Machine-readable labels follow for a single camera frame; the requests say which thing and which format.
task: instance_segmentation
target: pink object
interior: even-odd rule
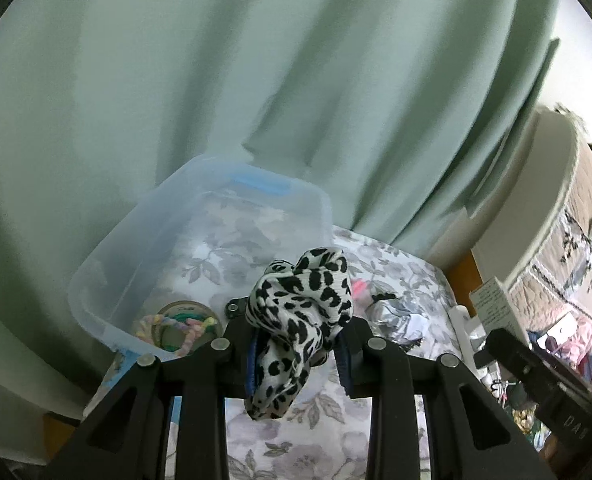
[[[352,298],[358,298],[367,289],[367,282],[365,280],[356,280],[352,282]]]
[[[578,322],[576,333],[560,347],[561,358],[572,368],[578,367],[592,347],[592,322],[585,316],[578,316],[576,321]]]

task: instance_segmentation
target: green curtain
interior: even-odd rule
[[[0,320],[92,389],[66,288],[199,153],[309,180],[423,256],[520,128],[556,0],[15,0],[0,20]]]

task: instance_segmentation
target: black device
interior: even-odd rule
[[[231,303],[223,338],[192,355],[161,363],[141,356],[81,423],[44,480],[160,480],[170,411],[182,397],[176,478],[229,478],[224,398],[246,398],[253,328]],[[547,480],[555,476],[494,397],[454,355],[408,356],[352,318],[334,347],[341,384],[372,397],[366,480],[420,476],[414,395],[423,396],[432,477]],[[477,360],[497,359],[525,384],[539,416],[581,456],[592,447],[592,392],[504,330],[494,330]],[[200,406],[191,410],[190,406]],[[11,478],[0,460],[0,480]]]

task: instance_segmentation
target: floral bedsheet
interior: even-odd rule
[[[334,228],[334,243],[343,249],[352,278],[380,290],[395,292],[420,306],[430,319],[422,343],[409,353],[429,359],[451,352],[460,357],[447,316],[456,304],[440,269],[383,242]],[[88,407],[100,400],[117,373],[130,364],[118,358],[105,386]],[[351,400],[340,386],[330,355],[313,368],[310,378],[285,417],[253,421],[243,401],[226,401],[230,477],[235,480],[359,480],[364,478],[370,434],[371,399]],[[429,471],[429,452],[422,398],[416,397],[422,470]],[[167,448],[166,478],[174,478],[178,426],[172,423]]]

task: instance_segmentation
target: leopard print fabric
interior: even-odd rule
[[[261,329],[254,394],[245,401],[254,420],[283,416],[310,368],[323,364],[334,338],[352,319],[352,291],[343,251],[307,251],[296,266],[272,262],[249,297],[246,317]]]

